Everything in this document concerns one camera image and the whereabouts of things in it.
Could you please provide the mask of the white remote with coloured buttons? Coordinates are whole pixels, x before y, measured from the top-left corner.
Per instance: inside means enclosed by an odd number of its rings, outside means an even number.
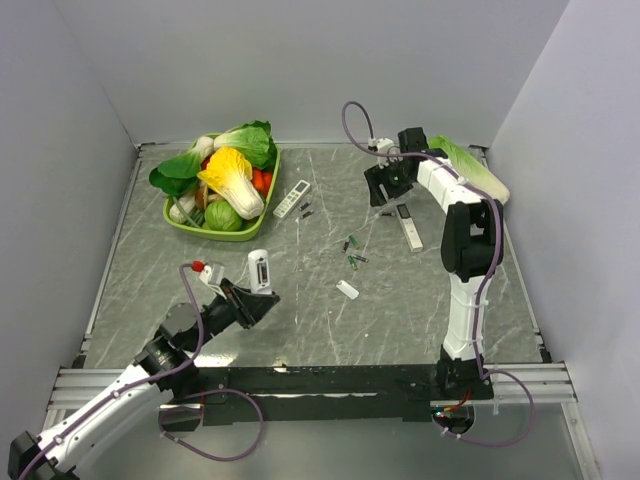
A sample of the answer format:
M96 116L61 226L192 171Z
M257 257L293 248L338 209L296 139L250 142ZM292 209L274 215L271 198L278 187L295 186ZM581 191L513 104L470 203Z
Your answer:
M250 290L253 294L271 295L269 254L265 249L251 251L248 256Z

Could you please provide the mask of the white battery cover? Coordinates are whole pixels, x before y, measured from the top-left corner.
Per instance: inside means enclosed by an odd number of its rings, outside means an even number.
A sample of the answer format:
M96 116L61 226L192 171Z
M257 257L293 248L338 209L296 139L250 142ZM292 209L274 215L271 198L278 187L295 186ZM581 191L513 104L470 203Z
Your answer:
M351 300L355 300L359 296L359 291L344 280L338 281L336 283L336 288Z

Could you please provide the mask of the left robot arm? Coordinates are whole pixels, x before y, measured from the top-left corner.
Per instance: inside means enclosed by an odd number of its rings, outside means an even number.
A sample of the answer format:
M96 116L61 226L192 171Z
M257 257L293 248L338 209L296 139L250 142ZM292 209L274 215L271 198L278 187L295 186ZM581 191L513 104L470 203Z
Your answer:
M192 398L198 387L195 358L233 324L250 329L280 301L221 281L210 304L172 306L133 362L92 400L39 434L23 432L9 448L11 479L77 479L142 417L171 401Z

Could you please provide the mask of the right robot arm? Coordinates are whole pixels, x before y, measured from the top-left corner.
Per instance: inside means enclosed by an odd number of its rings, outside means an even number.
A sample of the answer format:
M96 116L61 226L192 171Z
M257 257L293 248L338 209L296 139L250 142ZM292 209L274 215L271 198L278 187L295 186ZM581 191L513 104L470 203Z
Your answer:
M378 159L365 172L371 206L421 186L445 214L440 256L451 296L436 383L444 396L459 398L486 376L484 311L504 256L503 206L510 192L466 150L442 136L428 139L421 128L400 132L397 141L371 136L364 149Z

